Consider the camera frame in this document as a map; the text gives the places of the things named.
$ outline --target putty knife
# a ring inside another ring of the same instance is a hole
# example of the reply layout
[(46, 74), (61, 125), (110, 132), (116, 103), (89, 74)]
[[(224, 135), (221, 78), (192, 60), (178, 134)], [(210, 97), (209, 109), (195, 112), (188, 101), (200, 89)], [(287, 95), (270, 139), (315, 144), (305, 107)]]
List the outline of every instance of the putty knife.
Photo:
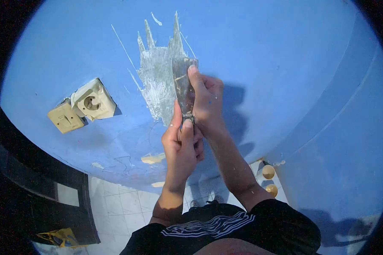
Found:
[(194, 105), (194, 89), (190, 83), (187, 70), (194, 64), (198, 68), (199, 61), (195, 58), (173, 58), (171, 66), (173, 70), (174, 87), (176, 90), (177, 101), (182, 109), (182, 124), (184, 120), (190, 119), (194, 127), (194, 117), (192, 115)]

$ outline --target blue wall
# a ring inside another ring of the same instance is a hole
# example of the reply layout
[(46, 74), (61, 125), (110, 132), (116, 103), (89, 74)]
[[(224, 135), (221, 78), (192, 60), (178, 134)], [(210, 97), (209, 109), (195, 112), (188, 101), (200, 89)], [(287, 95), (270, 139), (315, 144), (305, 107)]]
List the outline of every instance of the blue wall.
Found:
[(322, 254), (348, 254), (357, 219), (382, 213), (383, 51), (361, 15), (331, 83), (266, 159), (285, 161), (286, 197), (318, 224)]
[[(156, 46), (167, 47), (176, 11), (200, 70), (224, 80), (224, 117), (241, 153), (248, 162), (286, 161), (277, 171), (295, 208), (333, 222), (383, 211), (383, 51), (346, 1), (47, 1), (10, 60), (2, 109), (65, 164), (158, 193), (151, 184), (164, 181), (165, 160), (141, 157), (163, 152), (166, 127), (127, 70), (140, 67), (144, 19)], [(122, 114), (62, 135), (47, 112), (96, 77)], [(219, 174), (207, 145), (206, 153), (190, 184)]]

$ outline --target electrical outlet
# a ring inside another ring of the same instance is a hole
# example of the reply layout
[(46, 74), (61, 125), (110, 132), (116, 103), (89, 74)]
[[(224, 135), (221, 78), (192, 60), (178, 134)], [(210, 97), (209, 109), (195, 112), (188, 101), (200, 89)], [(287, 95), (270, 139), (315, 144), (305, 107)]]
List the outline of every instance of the electrical outlet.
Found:
[(71, 95), (72, 109), (79, 116), (90, 120), (110, 118), (115, 113), (116, 103), (96, 78), (80, 87)]
[(69, 98), (49, 111), (47, 116), (63, 134), (84, 126), (82, 119), (72, 111)]

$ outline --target wrist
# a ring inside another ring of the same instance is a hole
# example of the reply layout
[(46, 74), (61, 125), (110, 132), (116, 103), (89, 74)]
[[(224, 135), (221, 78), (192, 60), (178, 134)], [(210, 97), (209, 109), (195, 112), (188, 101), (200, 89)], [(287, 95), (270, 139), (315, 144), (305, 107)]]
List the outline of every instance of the wrist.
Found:
[(186, 186), (187, 177), (179, 177), (172, 174), (172, 171), (167, 171), (166, 180), (164, 181), (163, 188), (167, 189), (170, 192), (184, 192)]
[(228, 130), (225, 128), (225, 125), (218, 125), (217, 128), (212, 128), (210, 131), (208, 131), (207, 135), (204, 135), (204, 137), (210, 144), (212, 144), (221, 142), (231, 136)]

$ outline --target fingernail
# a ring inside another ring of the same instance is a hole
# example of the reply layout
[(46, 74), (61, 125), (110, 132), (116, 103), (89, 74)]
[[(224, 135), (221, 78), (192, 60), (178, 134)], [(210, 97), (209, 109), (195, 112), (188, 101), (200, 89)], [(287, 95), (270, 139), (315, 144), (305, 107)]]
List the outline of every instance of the fingernail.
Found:
[(190, 74), (194, 74), (194, 73), (197, 73), (197, 67), (192, 64), (191, 66), (189, 66), (189, 73)]
[(192, 123), (192, 121), (191, 120), (189, 120), (189, 119), (186, 119), (184, 122), (183, 122), (183, 126), (185, 127), (185, 128), (192, 128), (193, 127), (193, 123)]

